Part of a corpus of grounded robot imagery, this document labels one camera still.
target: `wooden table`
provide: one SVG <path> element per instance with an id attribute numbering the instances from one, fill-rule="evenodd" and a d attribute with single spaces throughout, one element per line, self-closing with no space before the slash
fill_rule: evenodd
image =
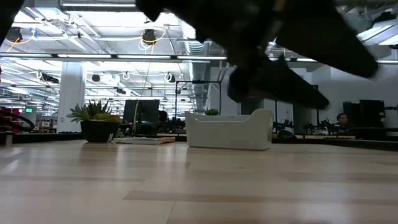
<path id="1" fill-rule="evenodd" d="M 13 145 L 0 149 L 0 217 L 12 224 L 393 224 L 398 153 Z"/>

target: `black planter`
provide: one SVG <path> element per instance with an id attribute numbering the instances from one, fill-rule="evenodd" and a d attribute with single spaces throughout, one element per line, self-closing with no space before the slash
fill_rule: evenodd
<path id="1" fill-rule="evenodd" d="M 116 136 L 119 123 L 109 121 L 83 121 L 81 132 L 88 142 L 108 142 Z"/>

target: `white tray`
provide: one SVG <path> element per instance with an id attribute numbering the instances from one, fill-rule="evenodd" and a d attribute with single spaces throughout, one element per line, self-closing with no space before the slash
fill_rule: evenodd
<path id="1" fill-rule="evenodd" d="M 185 112 L 190 147 L 266 150 L 271 146 L 274 115 L 258 109 L 252 115 L 202 116 Z"/>

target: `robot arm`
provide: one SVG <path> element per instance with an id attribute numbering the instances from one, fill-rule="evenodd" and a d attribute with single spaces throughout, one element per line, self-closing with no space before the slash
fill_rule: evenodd
<path id="1" fill-rule="evenodd" d="M 328 100 L 286 64 L 265 51 L 276 39 L 282 47 L 342 71 L 370 78 L 373 56 L 337 13 L 332 0 L 137 0 L 151 20 L 167 9 L 196 29 L 200 42 L 211 39 L 238 66 L 229 78 L 228 95 L 250 95 L 324 109 Z"/>

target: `potted plant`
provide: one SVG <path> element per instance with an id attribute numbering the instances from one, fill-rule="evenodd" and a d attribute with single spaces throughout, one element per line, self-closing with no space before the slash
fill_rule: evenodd
<path id="1" fill-rule="evenodd" d="M 102 107 L 101 101 L 98 104 L 89 101 L 88 106 L 76 105 L 70 109 L 72 114 L 67 118 L 74 118 L 71 122 L 80 121 L 81 132 L 88 142 L 110 142 L 116 137 L 120 117 L 111 115 L 111 110 L 107 110 L 108 103 Z"/>
<path id="2" fill-rule="evenodd" d="M 205 111 L 205 115 L 207 116 L 217 116 L 218 115 L 218 110 L 216 109 L 210 109 Z"/>

